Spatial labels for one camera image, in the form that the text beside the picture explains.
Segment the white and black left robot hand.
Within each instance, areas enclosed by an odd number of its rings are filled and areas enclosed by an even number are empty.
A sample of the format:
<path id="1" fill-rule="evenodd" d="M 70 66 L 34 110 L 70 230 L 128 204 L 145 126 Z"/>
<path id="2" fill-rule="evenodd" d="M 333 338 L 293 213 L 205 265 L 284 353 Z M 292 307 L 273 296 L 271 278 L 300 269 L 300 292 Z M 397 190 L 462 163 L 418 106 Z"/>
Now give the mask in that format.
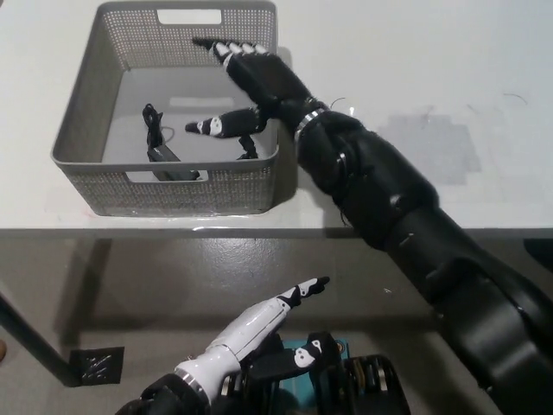
<path id="1" fill-rule="evenodd" d="M 289 312 L 307 297 L 325 290 L 328 277 L 311 278 L 244 310 L 207 346 L 203 354 L 179 363 L 175 374 L 211 405 L 224 379 L 282 326 Z"/>

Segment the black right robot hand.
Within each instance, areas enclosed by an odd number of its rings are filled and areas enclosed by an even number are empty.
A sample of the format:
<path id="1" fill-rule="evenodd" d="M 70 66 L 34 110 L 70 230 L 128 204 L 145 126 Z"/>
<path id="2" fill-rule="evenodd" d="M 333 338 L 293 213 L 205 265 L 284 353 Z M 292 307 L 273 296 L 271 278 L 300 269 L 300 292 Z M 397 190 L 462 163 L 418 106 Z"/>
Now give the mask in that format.
<path id="1" fill-rule="evenodd" d="M 294 132 L 304 119 L 327 109 L 278 55 L 260 44 L 203 37 L 195 37 L 193 44 L 213 53 L 254 106 L 188 123 L 187 132 L 241 137 L 263 131 L 271 119 L 282 121 Z"/>

